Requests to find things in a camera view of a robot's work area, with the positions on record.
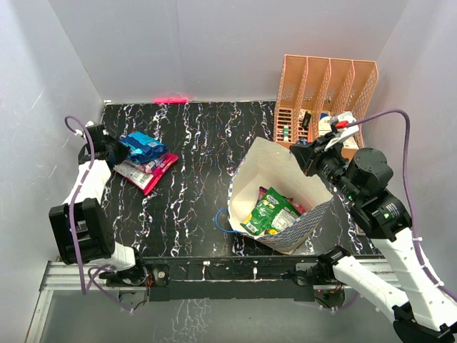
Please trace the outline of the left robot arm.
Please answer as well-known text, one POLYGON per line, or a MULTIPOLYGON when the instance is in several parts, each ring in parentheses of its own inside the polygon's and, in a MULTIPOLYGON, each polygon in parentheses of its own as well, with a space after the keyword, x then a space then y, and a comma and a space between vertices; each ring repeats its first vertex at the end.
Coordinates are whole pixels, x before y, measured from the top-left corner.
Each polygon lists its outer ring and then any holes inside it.
POLYGON ((74 133, 86 140, 78 154, 78 176, 63 204, 49 210, 49 221, 63 263, 100 263, 100 277, 139 286, 147 267, 138 251, 116 242, 114 229, 102 209, 102 197, 112 169, 127 157, 127 149, 104 125, 87 122, 74 133))

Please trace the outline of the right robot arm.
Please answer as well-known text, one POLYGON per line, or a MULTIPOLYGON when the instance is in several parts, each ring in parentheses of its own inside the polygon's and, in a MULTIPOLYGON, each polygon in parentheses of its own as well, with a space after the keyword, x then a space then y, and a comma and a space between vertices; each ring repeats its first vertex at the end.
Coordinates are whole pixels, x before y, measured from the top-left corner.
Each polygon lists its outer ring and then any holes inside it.
POLYGON ((402 342, 454 342, 456 300, 441 290, 426 258, 417 257, 422 250, 411 216, 387 189, 393 170, 385 155, 362 148, 347 160, 341 150, 341 144, 328 147, 323 137, 290 147, 306 176, 328 181, 350 201, 352 220, 382 253, 400 286, 384 281, 340 246, 320 255, 315 266, 297 277, 352 287, 389 319, 402 342))

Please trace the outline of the pink snack bag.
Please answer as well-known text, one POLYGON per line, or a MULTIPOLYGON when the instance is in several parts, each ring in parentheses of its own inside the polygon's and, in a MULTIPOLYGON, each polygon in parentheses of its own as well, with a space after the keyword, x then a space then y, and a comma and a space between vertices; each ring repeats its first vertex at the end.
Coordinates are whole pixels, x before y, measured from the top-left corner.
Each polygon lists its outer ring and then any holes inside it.
POLYGON ((116 165, 114 171, 130 181, 147 196, 178 160, 178 156, 171 153, 165 153, 158 159, 144 164, 138 164, 127 159, 116 165))

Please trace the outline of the magenta purple candy pack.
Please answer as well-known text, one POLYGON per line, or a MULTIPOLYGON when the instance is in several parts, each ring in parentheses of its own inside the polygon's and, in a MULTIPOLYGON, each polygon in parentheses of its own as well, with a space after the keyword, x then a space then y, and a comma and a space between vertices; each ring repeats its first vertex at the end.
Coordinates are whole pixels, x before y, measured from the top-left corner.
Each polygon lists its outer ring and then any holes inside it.
POLYGON ((153 174, 155 172, 166 172, 166 158, 168 156, 168 153, 163 154, 162 156, 153 159, 151 161, 145 162, 145 163, 138 163, 135 161, 132 161, 130 159, 126 159, 125 162, 129 164, 130 166, 134 167, 135 169, 139 170, 140 172, 146 173, 146 174, 153 174))

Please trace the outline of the blue checkered paper bag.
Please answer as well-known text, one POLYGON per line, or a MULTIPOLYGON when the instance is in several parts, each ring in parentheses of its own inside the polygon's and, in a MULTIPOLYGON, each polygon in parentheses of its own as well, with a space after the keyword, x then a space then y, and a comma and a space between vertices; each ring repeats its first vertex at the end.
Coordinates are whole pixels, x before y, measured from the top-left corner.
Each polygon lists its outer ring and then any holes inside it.
POLYGON ((257 137, 229 184, 228 222, 234 232, 290 255, 320 224, 332 199, 286 147, 257 137))

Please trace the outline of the blue snack bag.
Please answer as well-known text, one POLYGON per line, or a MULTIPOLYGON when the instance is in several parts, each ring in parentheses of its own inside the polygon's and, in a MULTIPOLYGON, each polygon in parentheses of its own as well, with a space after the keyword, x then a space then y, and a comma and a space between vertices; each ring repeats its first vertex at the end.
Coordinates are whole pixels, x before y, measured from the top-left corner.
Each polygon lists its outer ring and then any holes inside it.
POLYGON ((138 164, 158 159, 168 152, 165 144, 139 131, 121 138, 121 143, 129 150, 128 158, 138 164))

